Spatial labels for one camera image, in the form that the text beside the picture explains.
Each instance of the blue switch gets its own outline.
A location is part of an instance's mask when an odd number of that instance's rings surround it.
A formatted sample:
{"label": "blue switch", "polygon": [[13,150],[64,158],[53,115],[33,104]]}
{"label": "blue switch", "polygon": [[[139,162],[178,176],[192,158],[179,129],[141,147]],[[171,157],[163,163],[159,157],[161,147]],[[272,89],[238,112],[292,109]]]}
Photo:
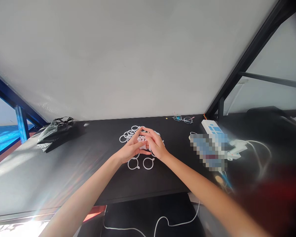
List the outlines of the blue switch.
{"label": "blue switch", "polygon": [[222,132],[219,127],[213,127],[216,132]]}

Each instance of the white wall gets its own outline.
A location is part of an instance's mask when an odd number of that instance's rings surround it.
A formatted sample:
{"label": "white wall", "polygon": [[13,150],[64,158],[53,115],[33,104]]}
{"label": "white wall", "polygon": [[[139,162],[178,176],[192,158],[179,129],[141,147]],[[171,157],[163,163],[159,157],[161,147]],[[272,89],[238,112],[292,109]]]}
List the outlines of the white wall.
{"label": "white wall", "polygon": [[[277,29],[247,72],[296,81],[296,13]],[[272,105],[296,109],[296,88],[248,78],[229,113]]]}
{"label": "white wall", "polygon": [[15,110],[0,98],[0,126],[17,125]]}
{"label": "white wall", "polygon": [[45,119],[207,110],[276,0],[0,0],[0,77]]}

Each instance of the hand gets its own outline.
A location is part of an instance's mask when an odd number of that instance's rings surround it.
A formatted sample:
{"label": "hand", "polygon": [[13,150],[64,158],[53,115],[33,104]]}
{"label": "hand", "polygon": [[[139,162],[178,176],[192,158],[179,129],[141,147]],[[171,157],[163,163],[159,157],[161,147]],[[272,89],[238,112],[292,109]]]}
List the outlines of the hand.
{"label": "hand", "polygon": [[150,148],[152,150],[152,153],[161,160],[163,157],[170,155],[170,153],[165,148],[161,137],[155,133],[154,130],[150,128],[142,128],[143,130],[147,131],[148,133],[140,133],[140,135],[145,136],[147,140],[147,144],[150,144]]}
{"label": "hand", "polygon": [[138,130],[135,132],[133,137],[113,156],[117,159],[119,159],[122,164],[128,162],[132,157],[135,157],[136,155],[145,154],[150,155],[151,152],[146,150],[140,150],[139,148],[146,144],[146,141],[138,142],[137,138],[142,130],[142,127],[138,128]]}

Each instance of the finger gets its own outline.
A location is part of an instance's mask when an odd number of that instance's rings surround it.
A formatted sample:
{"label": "finger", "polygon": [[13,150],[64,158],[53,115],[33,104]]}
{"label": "finger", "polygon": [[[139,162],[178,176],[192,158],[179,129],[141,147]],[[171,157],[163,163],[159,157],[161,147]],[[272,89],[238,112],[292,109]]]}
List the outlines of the finger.
{"label": "finger", "polygon": [[138,130],[135,132],[135,134],[133,135],[133,137],[131,138],[131,140],[134,142],[134,144],[136,144],[138,141],[137,141],[137,138],[141,132],[141,129],[142,127],[139,127]]}
{"label": "finger", "polygon": [[143,141],[143,142],[139,142],[139,143],[132,145],[132,147],[134,147],[134,149],[138,149],[145,144],[146,144],[146,141]]}
{"label": "finger", "polygon": [[148,136],[148,137],[151,137],[153,138],[153,135],[150,134],[150,133],[140,133],[141,136]]}
{"label": "finger", "polygon": [[143,127],[143,130],[149,132],[152,135],[152,138],[154,139],[154,141],[156,142],[156,144],[158,146],[161,146],[162,139],[161,139],[161,137],[154,130],[152,130],[151,128],[145,128],[145,127]]}
{"label": "finger", "polygon": [[146,137],[147,141],[149,142],[150,146],[152,149],[156,149],[157,148],[157,144],[152,140],[151,137]]}
{"label": "finger", "polygon": [[151,155],[151,152],[146,151],[146,150],[139,150],[140,154],[145,154],[145,155]]}

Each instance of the eyeglasses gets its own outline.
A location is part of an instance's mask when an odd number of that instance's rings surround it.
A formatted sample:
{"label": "eyeglasses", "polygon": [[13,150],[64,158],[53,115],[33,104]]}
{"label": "eyeglasses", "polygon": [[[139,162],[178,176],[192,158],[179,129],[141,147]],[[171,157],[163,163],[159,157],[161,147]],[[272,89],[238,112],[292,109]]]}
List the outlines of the eyeglasses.
{"label": "eyeglasses", "polygon": [[173,117],[173,119],[174,120],[176,120],[176,121],[184,121],[185,123],[187,123],[187,124],[191,124],[191,123],[193,123],[193,118],[195,118],[195,117],[185,117],[184,119],[182,119],[182,117],[181,117],[181,115],[179,115],[179,114],[174,114],[174,117]]}

